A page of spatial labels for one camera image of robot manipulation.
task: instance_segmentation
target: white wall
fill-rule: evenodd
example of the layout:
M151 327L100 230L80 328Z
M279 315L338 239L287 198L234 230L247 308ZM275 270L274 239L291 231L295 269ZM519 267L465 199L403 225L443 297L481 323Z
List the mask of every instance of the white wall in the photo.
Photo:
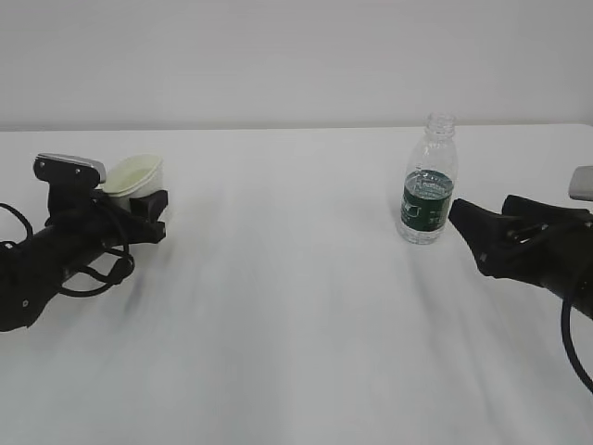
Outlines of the white wall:
M3 0L0 129L593 122L592 0Z

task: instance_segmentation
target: white cup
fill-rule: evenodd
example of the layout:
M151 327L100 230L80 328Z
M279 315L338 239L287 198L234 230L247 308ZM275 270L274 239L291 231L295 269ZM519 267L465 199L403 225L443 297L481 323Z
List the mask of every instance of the white cup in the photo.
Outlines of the white cup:
M127 158L107 173L103 191L124 210L131 197L147 197L163 188L163 159L155 155Z

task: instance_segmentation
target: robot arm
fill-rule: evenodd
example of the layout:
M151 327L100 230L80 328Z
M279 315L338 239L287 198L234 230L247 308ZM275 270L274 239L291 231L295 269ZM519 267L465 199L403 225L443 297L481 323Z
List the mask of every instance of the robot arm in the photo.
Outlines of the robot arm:
M574 172L569 194L593 200L593 167ZM593 215L510 195L500 214L456 199L449 219L483 275L544 287L562 299L562 342L577 375L593 392L570 334L572 307L593 320Z
M98 188L106 180L100 162L43 154L33 170L49 183L49 219L45 229L33 234L20 212L0 204L27 233L19 243L0 243L0 331L31 326L58 293L92 297L120 284L134 269L130 245L157 244L165 237L165 224L158 217L168 205L167 191L130 198L123 208L120 200ZM105 253L117 258L107 275L89 267ZM76 273L92 276L101 286L86 291L65 288Z

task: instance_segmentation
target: white tablecloth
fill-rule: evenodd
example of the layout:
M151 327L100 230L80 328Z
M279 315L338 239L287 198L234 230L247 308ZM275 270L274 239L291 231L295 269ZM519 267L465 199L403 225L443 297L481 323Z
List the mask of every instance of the white tablecloth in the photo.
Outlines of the white tablecloth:
M133 249L123 285L57 296L31 329L0 335L0 442L593 443L560 300L481 276L451 226L430 247L398 237L386 190L421 134L0 133L0 199L37 229L38 152L108 167L161 154L171 198L168 237ZM460 127L456 140L455 196L584 206L567 188L593 164L593 128ZM9 215L0 227L21 237ZM593 372L593 323L575 313L573 327Z

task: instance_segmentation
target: water bottle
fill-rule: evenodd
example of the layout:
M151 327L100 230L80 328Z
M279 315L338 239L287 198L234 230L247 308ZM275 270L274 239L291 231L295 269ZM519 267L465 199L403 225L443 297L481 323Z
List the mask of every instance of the water bottle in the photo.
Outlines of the water bottle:
M397 221L397 230L411 243L434 243L445 229L457 180L454 134L455 117L433 113L411 154Z

